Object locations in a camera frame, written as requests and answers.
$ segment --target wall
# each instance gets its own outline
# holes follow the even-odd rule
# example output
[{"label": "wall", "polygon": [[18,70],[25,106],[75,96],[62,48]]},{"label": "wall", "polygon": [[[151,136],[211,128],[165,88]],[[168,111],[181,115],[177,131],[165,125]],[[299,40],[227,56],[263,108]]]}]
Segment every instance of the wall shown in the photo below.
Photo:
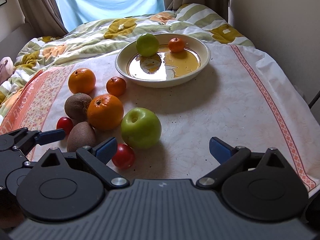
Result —
[{"label": "wall", "polygon": [[0,6],[0,41],[24,23],[18,0],[7,0]]},{"label": "wall", "polygon": [[[271,55],[309,103],[320,90],[320,0],[231,0],[229,14],[230,24]],[[320,123],[320,102],[312,113]]]}]

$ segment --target white tablecloth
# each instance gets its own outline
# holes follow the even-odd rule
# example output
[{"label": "white tablecloth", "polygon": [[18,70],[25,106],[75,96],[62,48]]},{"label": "white tablecloth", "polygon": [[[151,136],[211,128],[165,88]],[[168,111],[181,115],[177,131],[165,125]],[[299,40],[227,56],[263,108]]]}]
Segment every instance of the white tablecloth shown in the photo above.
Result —
[{"label": "white tablecloth", "polygon": [[[183,85],[152,89],[127,81],[127,91],[119,97],[125,113],[133,107],[150,109],[161,121],[162,135],[151,149],[135,150],[134,165],[118,172],[130,180],[196,181],[219,165],[209,153],[209,140],[217,136],[232,146],[244,145],[255,152],[277,147],[299,174],[309,195],[314,194],[320,182],[320,126],[279,65],[254,48],[208,47],[212,54],[209,64]],[[107,80],[119,76],[115,57],[94,58],[44,72],[19,99],[20,105],[25,101],[23,118],[12,121],[7,117],[13,122],[11,126],[55,129],[58,119],[65,116],[64,102],[71,95],[69,74],[80,67],[90,68],[97,77],[92,97],[105,94]],[[98,134],[99,141],[109,136],[122,142],[120,128]],[[53,146],[65,151],[66,140],[37,146],[30,157],[36,161]],[[116,169],[112,162],[108,166]]]}]

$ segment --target metal screw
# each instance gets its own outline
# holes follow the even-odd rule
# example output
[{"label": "metal screw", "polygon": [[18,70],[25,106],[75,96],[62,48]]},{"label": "metal screw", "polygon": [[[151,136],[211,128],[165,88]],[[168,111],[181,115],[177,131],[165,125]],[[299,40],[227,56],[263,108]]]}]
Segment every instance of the metal screw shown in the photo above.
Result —
[{"label": "metal screw", "polygon": [[214,179],[209,178],[209,177],[204,177],[198,180],[199,183],[203,186],[210,186],[214,183]]},{"label": "metal screw", "polygon": [[113,178],[111,183],[115,186],[123,186],[127,183],[127,180],[125,178]]}]

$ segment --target green apple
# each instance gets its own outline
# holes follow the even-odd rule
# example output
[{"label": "green apple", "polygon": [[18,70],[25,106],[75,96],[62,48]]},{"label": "green apple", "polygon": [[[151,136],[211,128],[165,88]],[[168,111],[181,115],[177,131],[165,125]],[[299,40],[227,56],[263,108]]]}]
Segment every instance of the green apple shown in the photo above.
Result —
[{"label": "green apple", "polygon": [[132,148],[148,149],[160,139],[160,120],[148,109],[141,107],[131,109],[122,119],[121,136]]},{"label": "green apple", "polygon": [[141,56],[150,57],[158,52],[159,41],[151,33],[145,33],[137,39],[136,48]]}]

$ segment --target orange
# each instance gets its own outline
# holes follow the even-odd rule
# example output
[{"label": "orange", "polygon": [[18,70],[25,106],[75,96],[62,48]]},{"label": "orange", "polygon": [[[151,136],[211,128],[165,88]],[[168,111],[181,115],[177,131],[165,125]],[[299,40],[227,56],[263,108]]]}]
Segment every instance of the orange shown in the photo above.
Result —
[{"label": "orange", "polygon": [[96,85],[96,76],[88,68],[79,68],[74,71],[68,81],[68,86],[73,94],[89,94]]},{"label": "orange", "polygon": [[106,87],[109,94],[119,97],[124,94],[127,84],[123,78],[113,77],[108,80]]},{"label": "orange", "polygon": [[185,47],[185,42],[180,38],[173,38],[169,41],[168,47],[172,52],[181,52]]},{"label": "orange", "polygon": [[109,94],[94,98],[87,110],[89,124],[100,131],[116,128],[121,123],[123,114],[121,101]]}]

